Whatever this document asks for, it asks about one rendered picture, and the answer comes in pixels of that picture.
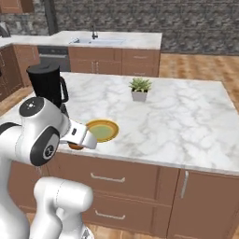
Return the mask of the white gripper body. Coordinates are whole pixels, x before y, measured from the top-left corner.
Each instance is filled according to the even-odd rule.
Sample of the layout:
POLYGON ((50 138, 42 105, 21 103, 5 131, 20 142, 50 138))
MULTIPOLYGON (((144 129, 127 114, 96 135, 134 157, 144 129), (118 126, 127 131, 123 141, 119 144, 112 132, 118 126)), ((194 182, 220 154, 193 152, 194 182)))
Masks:
POLYGON ((96 148, 97 139, 84 124, 77 126, 77 144, 89 149, 96 148))

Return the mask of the orange fruit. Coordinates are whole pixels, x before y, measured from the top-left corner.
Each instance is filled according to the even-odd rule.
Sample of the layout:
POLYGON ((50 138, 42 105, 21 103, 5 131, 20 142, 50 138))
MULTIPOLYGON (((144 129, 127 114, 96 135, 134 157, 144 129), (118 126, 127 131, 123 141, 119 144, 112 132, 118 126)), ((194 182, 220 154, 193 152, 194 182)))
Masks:
POLYGON ((80 146, 80 145, 77 145, 77 144, 74 144, 74 143, 70 143, 70 142, 68 142, 68 146, 71 149, 74 149, 74 150, 82 150, 84 148, 83 146, 80 146))

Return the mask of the yellow plate with green centre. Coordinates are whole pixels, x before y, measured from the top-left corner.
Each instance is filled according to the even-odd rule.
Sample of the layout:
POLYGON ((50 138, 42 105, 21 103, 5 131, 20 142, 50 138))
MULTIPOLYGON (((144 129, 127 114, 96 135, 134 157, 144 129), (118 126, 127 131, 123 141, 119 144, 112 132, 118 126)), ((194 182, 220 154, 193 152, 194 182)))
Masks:
POLYGON ((112 140, 119 133, 119 125, 110 119, 93 119, 86 123, 89 131, 96 137, 98 143, 112 140))

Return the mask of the wide brown drawer front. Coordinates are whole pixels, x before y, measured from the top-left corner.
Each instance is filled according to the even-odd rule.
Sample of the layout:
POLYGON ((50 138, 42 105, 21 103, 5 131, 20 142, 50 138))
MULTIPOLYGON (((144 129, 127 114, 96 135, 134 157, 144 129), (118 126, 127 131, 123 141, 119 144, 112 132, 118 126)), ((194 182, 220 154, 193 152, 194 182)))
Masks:
POLYGON ((49 173, 84 183, 94 190, 149 199, 155 195, 157 167, 153 165, 57 153, 49 164, 49 173), (104 181, 91 178, 90 173, 126 179, 124 183, 104 181))

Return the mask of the green plant in white pot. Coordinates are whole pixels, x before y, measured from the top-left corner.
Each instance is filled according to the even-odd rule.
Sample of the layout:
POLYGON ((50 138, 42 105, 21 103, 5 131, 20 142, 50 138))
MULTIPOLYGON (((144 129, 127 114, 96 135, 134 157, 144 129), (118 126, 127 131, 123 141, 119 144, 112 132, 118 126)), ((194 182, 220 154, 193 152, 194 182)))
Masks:
POLYGON ((136 102, 145 102, 148 92, 151 90, 152 82, 142 77, 134 77, 130 82, 131 94, 136 102))

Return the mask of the brown cupboard door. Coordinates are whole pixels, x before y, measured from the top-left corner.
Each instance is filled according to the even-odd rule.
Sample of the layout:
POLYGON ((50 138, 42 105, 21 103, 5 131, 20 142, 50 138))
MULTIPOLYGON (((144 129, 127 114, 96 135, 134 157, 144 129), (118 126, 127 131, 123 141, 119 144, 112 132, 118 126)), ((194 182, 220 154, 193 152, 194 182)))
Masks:
POLYGON ((232 239, 239 225, 239 177, 189 171, 178 177, 167 239, 232 239))
POLYGON ((36 211, 34 186, 39 178, 48 175, 46 166, 35 167, 20 162, 11 164, 8 190, 12 200, 21 211, 24 213, 36 211))

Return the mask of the narrow brown drawer front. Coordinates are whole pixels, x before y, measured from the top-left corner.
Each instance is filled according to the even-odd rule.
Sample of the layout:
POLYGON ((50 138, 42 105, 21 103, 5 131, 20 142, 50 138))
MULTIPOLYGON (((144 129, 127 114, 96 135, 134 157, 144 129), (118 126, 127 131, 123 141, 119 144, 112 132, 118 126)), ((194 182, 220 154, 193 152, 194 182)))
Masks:
POLYGON ((90 224, 149 233, 153 206, 116 197, 94 195, 92 206, 83 214, 90 224))

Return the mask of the dark grey dishwasher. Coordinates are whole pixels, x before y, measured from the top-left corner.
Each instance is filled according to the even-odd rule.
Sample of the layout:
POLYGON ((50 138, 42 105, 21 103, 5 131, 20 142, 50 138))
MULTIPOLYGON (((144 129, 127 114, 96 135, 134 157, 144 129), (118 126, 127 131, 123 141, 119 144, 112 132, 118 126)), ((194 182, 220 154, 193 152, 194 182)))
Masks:
POLYGON ((68 47, 40 45, 37 50, 41 63, 57 63, 61 72, 71 71, 68 47))

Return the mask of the white sink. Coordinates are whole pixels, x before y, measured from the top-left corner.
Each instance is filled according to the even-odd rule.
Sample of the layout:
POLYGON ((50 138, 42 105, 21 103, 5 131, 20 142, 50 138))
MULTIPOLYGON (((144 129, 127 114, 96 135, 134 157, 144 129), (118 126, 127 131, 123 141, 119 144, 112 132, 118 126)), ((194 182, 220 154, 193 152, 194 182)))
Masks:
POLYGON ((69 44, 83 44, 83 45, 121 45, 125 39, 102 39, 102 38, 74 38, 69 44))

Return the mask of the brown corner cupboard run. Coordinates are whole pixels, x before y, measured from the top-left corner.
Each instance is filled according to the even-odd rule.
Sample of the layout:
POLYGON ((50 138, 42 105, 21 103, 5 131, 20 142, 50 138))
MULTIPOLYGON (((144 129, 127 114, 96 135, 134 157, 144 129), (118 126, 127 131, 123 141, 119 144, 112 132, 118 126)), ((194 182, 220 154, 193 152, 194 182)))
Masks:
POLYGON ((37 46, 9 44, 0 47, 0 102, 31 81, 26 69, 40 63, 37 46))

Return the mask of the dark grey rounded appliance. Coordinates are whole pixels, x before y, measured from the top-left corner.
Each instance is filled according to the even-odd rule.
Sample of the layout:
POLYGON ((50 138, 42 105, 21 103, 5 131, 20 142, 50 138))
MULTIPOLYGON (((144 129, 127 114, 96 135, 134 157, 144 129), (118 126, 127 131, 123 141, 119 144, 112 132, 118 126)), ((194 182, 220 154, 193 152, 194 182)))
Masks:
POLYGON ((7 24, 3 21, 0 22, 0 34, 2 37, 11 37, 7 24))

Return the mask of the brown wall cupboard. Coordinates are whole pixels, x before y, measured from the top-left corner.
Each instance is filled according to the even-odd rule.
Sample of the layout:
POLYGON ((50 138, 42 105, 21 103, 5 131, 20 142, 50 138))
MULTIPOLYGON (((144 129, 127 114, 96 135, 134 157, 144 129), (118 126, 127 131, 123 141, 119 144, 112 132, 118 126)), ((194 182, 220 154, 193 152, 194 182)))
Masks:
POLYGON ((1 13, 32 13, 33 0, 0 0, 1 13))

